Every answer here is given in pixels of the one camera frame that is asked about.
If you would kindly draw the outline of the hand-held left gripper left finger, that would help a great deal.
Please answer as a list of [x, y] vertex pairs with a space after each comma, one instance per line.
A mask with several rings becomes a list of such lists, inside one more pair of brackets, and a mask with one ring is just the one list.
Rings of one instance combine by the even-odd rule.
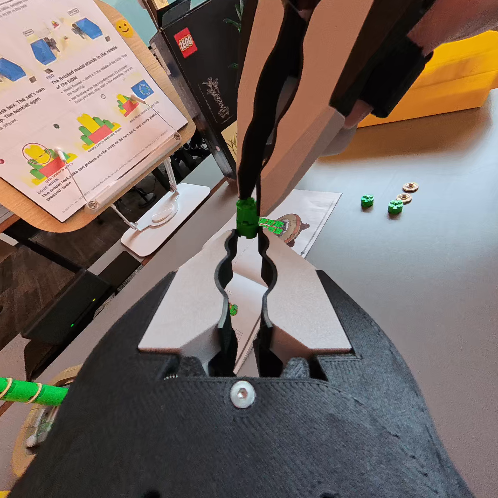
[[229, 312], [236, 230], [224, 232], [178, 268], [139, 342], [141, 352], [196, 357], [212, 368], [234, 368], [238, 341]]

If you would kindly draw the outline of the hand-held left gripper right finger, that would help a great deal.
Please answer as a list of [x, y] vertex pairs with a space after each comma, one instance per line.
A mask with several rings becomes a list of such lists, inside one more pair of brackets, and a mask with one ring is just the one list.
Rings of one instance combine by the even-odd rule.
[[317, 269], [279, 237], [258, 232], [262, 297], [254, 355], [260, 376], [280, 376], [292, 358], [349, 354], [352, 345]]

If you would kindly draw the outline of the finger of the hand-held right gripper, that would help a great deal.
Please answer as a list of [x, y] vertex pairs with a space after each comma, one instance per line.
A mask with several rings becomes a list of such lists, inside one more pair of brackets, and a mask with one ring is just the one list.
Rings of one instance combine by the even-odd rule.
[[297, 1], [245, 1], [240, 29], [238, 86], [239, 198], [260, 184], [267, 143], [277, 122], [284, 82], [297, 64], [304, 21]]
[[302, 179], [343, 128], [345, 118], [329, 105], [373, 1], [320, 1], [298, 55], [296, 83], [278, 99], [273, 149], [262, 170], [260, 213], [269, 214]]

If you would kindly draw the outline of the green round brick stack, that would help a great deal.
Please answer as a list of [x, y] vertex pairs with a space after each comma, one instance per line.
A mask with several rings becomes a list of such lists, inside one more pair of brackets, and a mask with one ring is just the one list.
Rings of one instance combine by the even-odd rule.
[[257, 202], [253, 197], [236, 202], [236, 230], [240, 237], [254, 239], [258, 234], [259, 215]]

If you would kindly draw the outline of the person's right hand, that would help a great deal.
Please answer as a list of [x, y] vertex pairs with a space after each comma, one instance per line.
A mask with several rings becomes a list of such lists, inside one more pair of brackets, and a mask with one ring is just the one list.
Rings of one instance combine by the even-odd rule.
[[408, 33], [423, 54], [445, 43], [497, 31], [497, 1], [436, 1]]

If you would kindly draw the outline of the yellow box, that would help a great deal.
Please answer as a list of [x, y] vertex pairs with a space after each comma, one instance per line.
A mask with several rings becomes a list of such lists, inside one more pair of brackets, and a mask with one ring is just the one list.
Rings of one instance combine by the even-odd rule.
[[368, 115], [359, 128], [481, 107], [497, 88], [497, 31], [439, 46], [387, 118]]

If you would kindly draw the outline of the black toy brick box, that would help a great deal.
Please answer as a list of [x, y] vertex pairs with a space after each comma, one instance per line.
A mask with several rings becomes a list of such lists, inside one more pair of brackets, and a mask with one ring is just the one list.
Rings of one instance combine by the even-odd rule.
[[209, 152], [236, 180], [240, 31], [246, 1], [150, 1], [150, 40]]

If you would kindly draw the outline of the building instruction booklet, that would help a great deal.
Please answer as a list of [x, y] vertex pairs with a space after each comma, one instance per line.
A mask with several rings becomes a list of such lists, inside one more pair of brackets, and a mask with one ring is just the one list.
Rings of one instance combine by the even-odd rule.
[[[273, 233], [300, 257], [305, 258], [320, 234], [341, 194], [293, 190], [269, 215], [259, 219], [266, 232]], [[232, 327], [238, 340], [234, 372], [237, 374], [252, 352], [267, 285], [261, 277], [258, 239], [238, 239], [232, 261], [233, 278], [226, 287]]]

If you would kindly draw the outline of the white document stand base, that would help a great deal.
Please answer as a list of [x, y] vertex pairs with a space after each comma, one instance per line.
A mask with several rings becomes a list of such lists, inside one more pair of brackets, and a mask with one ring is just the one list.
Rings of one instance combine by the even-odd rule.
[[210, 193], [207, 186], [188, 183], [177, 184], [171, 158], [164, 161], [170, 182], [170, 192], [152, 206], [136, 222], [128, 219], [111, 205], [116, 214], [128, 225], [121, 244], [140, 258], [151, 255], [194, 213]]

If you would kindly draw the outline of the black electronic device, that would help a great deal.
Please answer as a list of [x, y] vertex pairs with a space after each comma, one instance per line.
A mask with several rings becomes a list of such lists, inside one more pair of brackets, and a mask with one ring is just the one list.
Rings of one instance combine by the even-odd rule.
[[81, 269], [21, 333], [22, 338], [59, 345], [74, 339], [93, 313], [116, 290], [92, 272]]

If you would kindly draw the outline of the green brick bamboo stalk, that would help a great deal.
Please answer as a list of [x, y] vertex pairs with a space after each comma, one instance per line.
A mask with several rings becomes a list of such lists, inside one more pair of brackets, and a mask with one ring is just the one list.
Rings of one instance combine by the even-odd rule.
[[1, 401], [57, 407], [65, 399], [68, 388], [1, 377]]

